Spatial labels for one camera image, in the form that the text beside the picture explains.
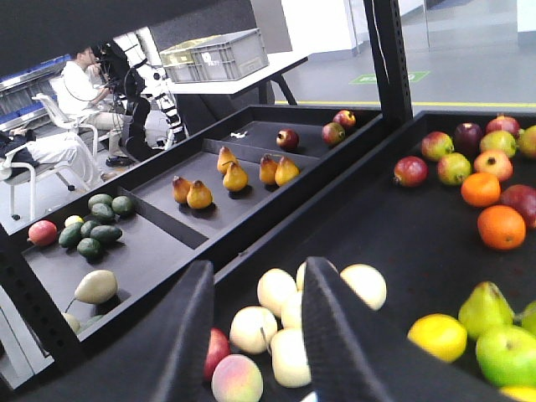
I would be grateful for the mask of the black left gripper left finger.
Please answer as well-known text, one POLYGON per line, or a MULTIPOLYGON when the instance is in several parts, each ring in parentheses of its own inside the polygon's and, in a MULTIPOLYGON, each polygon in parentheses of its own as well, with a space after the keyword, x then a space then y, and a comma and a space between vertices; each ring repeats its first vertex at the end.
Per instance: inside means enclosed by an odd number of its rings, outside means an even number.
POLYGON ((194 261, 125 336, 27 401, 195 401, 214 311, 214 268, 194 261))

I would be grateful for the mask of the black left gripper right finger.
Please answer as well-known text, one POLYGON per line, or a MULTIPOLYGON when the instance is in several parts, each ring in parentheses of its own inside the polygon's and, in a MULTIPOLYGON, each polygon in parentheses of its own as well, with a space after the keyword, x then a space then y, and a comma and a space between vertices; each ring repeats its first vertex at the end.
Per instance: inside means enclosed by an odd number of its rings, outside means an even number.
POLYGON ((502 394, 415 346, 323 257, 307 258, 301 307, 320 401, 500 401, 502 394))

